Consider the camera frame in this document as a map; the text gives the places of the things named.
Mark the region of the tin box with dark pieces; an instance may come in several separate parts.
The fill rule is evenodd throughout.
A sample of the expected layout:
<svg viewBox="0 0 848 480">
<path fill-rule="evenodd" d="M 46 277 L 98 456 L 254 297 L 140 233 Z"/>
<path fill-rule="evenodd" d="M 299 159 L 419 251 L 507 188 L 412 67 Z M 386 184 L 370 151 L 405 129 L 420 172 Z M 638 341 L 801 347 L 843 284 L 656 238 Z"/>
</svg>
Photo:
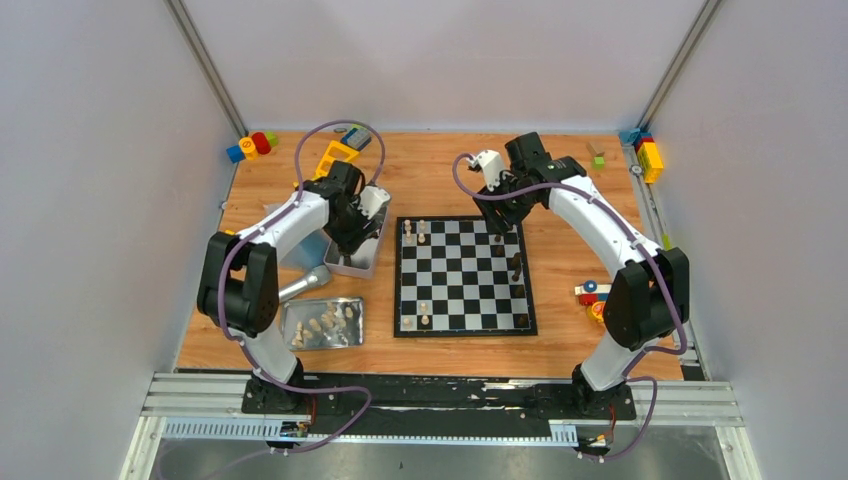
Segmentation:
<svg viewBox="0 0 848 480">
<path fill-rule="evenodd" d="M 349 257 L 341 255 L 335 243 L 328 246 L 324 255 L 324 264 L 331 273 L 362 279 L 370 279 L 374 276 L 389 210 L 390 206 L 386 205 L 377 213 L 374 218 L 378 226 L 376 234 L 368 238 L 353 255 Z"/>
</svg>

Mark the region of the black silver chess board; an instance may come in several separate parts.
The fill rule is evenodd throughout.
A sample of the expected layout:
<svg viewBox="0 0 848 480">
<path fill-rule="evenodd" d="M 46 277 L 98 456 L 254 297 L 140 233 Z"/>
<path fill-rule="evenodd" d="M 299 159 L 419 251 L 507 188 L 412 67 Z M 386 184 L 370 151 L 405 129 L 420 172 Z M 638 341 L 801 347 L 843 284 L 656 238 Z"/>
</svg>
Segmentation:
<svg viewBox="0 0 848 480">
<path fill-rule="evenodd" d="M 397 219 L 397 338 L 535 336 L 524 231 L 492 233 L 477 216 Z"/>
</svg>

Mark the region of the tin lid with light pieces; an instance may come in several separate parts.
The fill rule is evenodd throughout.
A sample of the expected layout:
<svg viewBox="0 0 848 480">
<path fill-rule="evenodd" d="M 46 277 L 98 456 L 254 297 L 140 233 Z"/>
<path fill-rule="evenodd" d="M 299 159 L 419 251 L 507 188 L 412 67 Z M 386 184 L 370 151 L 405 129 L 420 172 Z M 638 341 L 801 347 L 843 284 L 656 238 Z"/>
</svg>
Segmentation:
<svg viewBox="0 0 848 480">
<path fill-rule="evenodd" d="M 281 331 L 295 352 L 358 347 L 364 313 L 362 297 L 293 299 L 281 307 Z"/>
</svg>

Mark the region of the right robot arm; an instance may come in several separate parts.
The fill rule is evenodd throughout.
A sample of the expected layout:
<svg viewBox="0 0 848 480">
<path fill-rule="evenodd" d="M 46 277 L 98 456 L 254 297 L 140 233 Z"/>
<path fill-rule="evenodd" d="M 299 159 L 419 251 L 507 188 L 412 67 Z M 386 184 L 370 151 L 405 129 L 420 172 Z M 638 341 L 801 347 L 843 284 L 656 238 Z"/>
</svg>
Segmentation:
<svg viewBox="0 0 848 480">
<path fill-rule="evenodd" d="M 685 333 L 689 319 L 690 262 L 679 248 L 664 248 L 640 233 L 608 202 L 587 171 L 571 156 L 553 157 L 536 132 L 482 150 L 466 161 L 482 175 L 473 194 L 487 225 L 504 234 L 537 205 L 564 220 L 590 247 L 612 279 L 603 310 L 606 332 L 576 368 L 571 403 L 596 417 L 661 339 Z"/>
</svg>

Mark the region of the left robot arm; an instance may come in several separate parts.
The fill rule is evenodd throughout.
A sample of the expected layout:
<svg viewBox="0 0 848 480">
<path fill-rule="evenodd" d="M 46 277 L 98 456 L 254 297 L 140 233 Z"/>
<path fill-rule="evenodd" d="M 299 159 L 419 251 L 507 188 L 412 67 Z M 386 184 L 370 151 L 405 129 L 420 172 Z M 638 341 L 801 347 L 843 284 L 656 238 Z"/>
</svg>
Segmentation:
<svg viewBox="0 0 848 480">
<path fill-rule="evenodd" d="M 239 344 L 253 377 L 269 387 L 268 400 L 279 411 L 298 411 L 310 392 L 302 382 L 301 361 L 272 329 L 280 307 L 279 257 L 318 230 L 341 256 L 354 255 L 378 237 L 378 215 L 390 200 L 387 190 L 364 182 L 358 167 L 335 161 L 327 176 L 300 183 L 259 223 L 237 234 L 210 237 L 197 308 Z"/>
</svg>

